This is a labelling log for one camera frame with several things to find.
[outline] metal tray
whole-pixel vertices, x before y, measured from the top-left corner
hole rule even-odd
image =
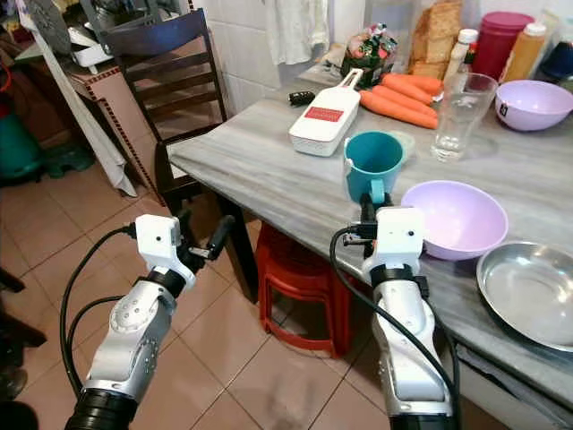
[[[503,322],[545,347],[573,352],[573,257],[510,242],[482,256],[476,275],[485,302]]]

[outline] white grater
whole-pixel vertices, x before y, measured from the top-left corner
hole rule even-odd
[[[354,87],[362,73],[351,69],[339,85],[319,92],[288,131],[296,151],[332,155],[356,117],[360,94]]]

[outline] orange carrot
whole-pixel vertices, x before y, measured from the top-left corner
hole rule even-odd
[[[411,97],[424,103],[424,105],[429,105],[433,102],[432,96],[424,90],[420,90],[415,85],[411,83],[404,82],[400,77],[395,74],[387,74],[382,79],[382,85],[390,88],[391,90],[397,91],[405,96]]]
[[[375,87],[372,88],[372,92],[377,96],[382,97],[385,100],[393,101],[394,103],[398,103],[399,105],[402,105],[405,108],[413,109],[416,112],[420,112],[421,114],[426,114],[434,118],[438,117],[438,114],[436,113],[435,110],[433,110],[429,106],[424,105],[424,103],[422,103],[421,101],[418,101],[416,99],[411,99],[408,96],[400,94],[399,92],[391,90],[390,88],[387,88],[383,85],[376,85]]]
[[[438,128],[438,118],[421,114],[369,91],[360,91],[360,104],[372,112],[425,128]]]
[[[415,85],[420,90],[424,90],[432,96],[437,96],[444,91],[444,82],[431,76],[416,76],[414,74],[390,73],[404,82]]]

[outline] white bottle cap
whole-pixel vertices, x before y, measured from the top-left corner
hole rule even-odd
[[[526,25],[526,29],[523,30],[527,36],[543,36],[546,31],[547,27],[540,22],[530,22]]]
[[[477,41],[477,30],[474,29],[462,29],[458,34],[458,42],[461,43],[474,43]]]

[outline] glass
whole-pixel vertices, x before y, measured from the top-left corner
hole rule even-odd
[[[432,155],[440,161],[460,159],[469,137],[490,107],[498,83],[479,73],[456,73],[446,82],[440,125]]]

